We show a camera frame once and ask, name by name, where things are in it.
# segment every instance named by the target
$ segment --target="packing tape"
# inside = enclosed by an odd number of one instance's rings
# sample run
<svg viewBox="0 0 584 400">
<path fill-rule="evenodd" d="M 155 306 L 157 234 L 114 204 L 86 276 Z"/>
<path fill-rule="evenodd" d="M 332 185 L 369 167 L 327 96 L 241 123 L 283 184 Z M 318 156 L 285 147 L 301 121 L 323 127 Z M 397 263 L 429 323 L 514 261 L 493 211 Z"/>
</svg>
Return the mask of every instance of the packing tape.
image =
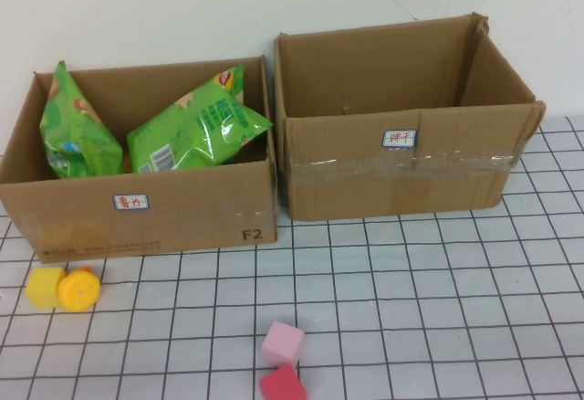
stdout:
<svg viewBox="0 0 584 400">
<path fill-rule="evenodd" d="M 340 160 L 330 159 L 313 163 L 289 162 L 289 179 L 295 184 L 320 184 L 359 176 L 386 179 L 396 178 L 460 178 L 507 172 L 516 166 L 523 152 L 466 154 L 463 151 L 415 155 L 408 157 L 401 150 L 385 155 Z"/>
</svg>

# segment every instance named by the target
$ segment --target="yellow block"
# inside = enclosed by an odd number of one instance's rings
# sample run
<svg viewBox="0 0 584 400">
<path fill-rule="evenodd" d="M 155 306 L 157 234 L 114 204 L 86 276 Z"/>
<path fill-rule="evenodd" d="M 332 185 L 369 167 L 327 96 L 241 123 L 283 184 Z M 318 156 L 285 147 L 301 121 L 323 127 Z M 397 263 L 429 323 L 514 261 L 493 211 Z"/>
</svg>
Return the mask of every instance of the yellow block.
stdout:
<svg viewBox="0 0 584 400">
<path fill-rule="evenodd" d="M 37 309 L 59 307 L 58 283 L 65 277 L 63 268 L 36 268 L 30 274 L 25 294 Z"/>
</svg>

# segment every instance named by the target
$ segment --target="white wall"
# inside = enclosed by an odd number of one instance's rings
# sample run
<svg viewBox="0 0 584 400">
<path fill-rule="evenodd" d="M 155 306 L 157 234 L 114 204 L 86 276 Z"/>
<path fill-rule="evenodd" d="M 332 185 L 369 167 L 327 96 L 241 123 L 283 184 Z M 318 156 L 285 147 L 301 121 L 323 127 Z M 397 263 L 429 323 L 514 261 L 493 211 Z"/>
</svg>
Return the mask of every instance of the white wall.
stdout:
<svg viewBox="0 0 584 400">
<path fill-rule="evenodd" d="M 301 33 L 480 12 L 549 113 L 584 111 L 584 0 L 0 0 L 0 153 L 33 71 L 267 54 Z"/>
</svg>

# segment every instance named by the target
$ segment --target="barcode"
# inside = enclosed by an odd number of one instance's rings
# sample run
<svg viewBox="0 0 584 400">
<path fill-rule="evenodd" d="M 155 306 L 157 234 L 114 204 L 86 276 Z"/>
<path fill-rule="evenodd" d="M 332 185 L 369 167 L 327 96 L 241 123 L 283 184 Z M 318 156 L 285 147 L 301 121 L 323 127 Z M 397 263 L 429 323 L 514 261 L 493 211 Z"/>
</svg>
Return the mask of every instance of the barcode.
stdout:
<svg viewBox="0 0 584 400">
<path fill-rule="evenodd" d="M 156 172 L 164 172 L 174 168 L 174 157 L 172 156 L 171 146 L 168 144 L 150 155 L 150 157 Z"/>
</svg>

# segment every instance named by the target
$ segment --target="label sticker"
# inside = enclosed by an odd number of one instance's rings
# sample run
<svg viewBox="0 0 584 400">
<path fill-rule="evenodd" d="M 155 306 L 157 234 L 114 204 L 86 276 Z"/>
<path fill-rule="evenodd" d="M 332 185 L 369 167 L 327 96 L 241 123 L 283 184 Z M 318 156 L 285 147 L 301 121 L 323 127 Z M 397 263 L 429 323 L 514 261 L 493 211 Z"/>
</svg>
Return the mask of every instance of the label sticker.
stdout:
<svg viewBox="0 0 584 400">
<path fill-rule="evenodd" d="M 149 208 L 147 195 L 115 195 L 113 204 L 118 210 L 147 210 Z"/>
<path fill-rule="evenodd" d="M 388 149 L 413 149 L 415 145 L 415 129 L 386 131 L 383 134 L 383 147 L 387 147 Z"/>
</svg>

